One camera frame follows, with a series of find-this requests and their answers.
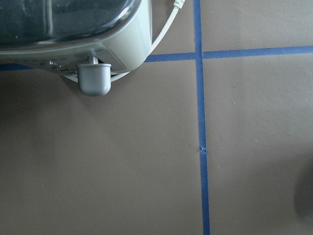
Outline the grey cup on appliance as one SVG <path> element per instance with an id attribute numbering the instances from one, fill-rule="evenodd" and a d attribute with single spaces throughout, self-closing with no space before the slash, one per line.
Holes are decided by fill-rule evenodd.
<path id="1" fill-rule="evenodd" d="M 95 56 L 88 61 L 77 66 L 80 91 L 88 96 L 106 95 L 111 89 L 111 64 L 99 63 Z"/>

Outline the white appliance with dark lid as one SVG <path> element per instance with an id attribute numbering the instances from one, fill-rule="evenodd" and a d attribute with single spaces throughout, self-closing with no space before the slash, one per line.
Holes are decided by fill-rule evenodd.
<path id="1" fill-rule="evenodd" d="M 138 68 L 152 45 L 149 0 L 3 0 L 0 58 L 64 76 L 91 57 L 113 75 Z"/>

